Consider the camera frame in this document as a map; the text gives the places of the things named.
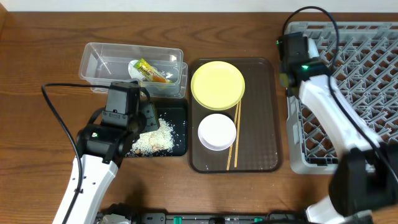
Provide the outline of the light blue bowl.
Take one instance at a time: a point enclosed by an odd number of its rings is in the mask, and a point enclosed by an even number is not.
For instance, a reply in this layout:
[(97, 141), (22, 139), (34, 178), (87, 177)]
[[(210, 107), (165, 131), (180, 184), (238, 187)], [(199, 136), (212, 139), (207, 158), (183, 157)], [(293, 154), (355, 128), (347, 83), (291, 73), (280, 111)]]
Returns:
[(308, 57), (319, 58), (319, 53), (315, 41), (311, 38), (308, 38), (307, 41), (308, 41)]

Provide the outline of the rice and food scraps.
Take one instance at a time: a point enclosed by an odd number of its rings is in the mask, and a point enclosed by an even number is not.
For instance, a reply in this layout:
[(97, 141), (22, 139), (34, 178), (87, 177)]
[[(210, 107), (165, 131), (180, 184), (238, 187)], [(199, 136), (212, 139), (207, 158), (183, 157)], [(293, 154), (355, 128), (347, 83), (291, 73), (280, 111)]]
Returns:
[(156, 131), (143, 133), (131, 150), (126, 154), (127, 157), (152, 157), (160, 153), (172, 152), (174, 147), (174, 127), (163, 118), (159, 119), (160, 128)]

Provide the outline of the pink bowl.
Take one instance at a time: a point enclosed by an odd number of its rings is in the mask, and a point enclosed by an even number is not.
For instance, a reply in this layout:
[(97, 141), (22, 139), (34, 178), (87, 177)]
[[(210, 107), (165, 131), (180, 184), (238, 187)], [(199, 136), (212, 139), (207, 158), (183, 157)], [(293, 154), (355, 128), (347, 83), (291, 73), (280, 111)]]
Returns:
[(198, 126), (198, 138), (211, 151), (223, 151), (236, 139), (234, 122), (223, 114), (211, 114)]

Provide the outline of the white tissue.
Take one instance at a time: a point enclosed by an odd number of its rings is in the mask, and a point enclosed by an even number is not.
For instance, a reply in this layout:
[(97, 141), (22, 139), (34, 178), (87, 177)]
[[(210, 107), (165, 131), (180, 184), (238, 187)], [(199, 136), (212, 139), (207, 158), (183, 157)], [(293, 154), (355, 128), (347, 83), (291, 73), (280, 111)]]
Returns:
[(132, 79), (136, 78), (141, 82), (146, 82), (147, 78), (134, 67), (134, 65), (138, 62), (138, 60), (131, 60), (128, 64), (128, 73)]

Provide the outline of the green snack wrapper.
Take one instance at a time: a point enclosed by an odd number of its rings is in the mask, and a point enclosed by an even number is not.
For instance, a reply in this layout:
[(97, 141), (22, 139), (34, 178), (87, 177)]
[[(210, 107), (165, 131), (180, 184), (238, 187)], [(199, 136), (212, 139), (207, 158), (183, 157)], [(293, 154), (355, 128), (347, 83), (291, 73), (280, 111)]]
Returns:
[(163, 74), (157, 71), (152, 65), (146, 62), (143, 58), (138, 60), (133, 67), (145, 76), (150, 82), (171, 83)]

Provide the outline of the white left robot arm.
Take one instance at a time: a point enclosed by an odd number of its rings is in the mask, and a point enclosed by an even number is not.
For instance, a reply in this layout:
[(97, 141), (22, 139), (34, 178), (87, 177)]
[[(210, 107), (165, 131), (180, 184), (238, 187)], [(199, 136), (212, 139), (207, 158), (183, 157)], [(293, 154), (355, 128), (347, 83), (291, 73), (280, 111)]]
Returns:
[(68, 187), (54, 223), (93, 223), (125, 155), (141, 134), (160, 127), (150, 94), (137, 81), (115, 81), (107, 86), (107, 91), (105, 107), (91, 115), (75, 138), (49, 97), (44, 97), (75, 153)]

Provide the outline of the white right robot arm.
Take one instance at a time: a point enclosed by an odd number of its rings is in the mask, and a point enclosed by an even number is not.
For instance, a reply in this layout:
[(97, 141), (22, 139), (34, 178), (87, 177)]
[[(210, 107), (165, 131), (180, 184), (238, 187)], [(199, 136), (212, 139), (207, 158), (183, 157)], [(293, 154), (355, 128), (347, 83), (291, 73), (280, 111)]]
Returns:
[(397, 146), (382, 141), (339, 91), (301, 32), (277, 39), (281, 85), (315, 115), (338, 156), (328, 196), (305, 211), (310, 223), (354, 223), (397, 204)]

